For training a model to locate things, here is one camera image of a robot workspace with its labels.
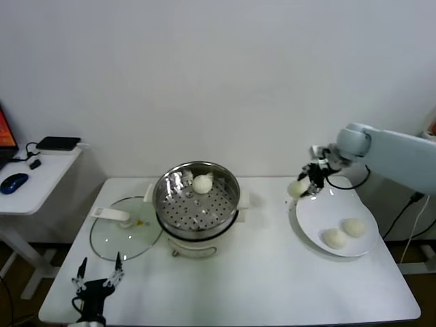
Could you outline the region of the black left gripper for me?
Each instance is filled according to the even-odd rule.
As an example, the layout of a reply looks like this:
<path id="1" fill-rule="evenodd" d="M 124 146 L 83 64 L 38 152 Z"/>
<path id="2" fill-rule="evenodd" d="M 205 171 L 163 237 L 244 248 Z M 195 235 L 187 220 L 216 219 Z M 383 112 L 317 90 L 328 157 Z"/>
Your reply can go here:
<path id="1" fill-rule="evenodd" d="M 114 289 L 125 275 L 120 253 L 118 252 L 116 255 L 115 270 L 107 279 L 98 279 L 85 283 L 86 266 L 87 257 L 83 259 L 76 276 L 72 278 L 76 293 L 80 293 L 80 299 L 82 300 L 82 314 L 103 315 L 106 298 L 114 293 Z"/>

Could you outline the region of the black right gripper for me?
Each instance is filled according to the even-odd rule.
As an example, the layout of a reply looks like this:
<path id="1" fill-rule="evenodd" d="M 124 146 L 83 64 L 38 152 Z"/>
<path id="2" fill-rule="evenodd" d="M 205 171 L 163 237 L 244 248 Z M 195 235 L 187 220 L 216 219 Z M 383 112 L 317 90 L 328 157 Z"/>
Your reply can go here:
<path id="1" fill-rule="evenodd" d="M 310 180 L 310 183 L 301 183 L 300 197 L 316 196 L 323 188 L 326 177 L 332 174 L 332 169 L 329 165 L 320 166 L 318 163 L 308 163 L 302 167 L 302 172 L 298 175 L 297 180 L 301 181 L 305 178 Z"/>

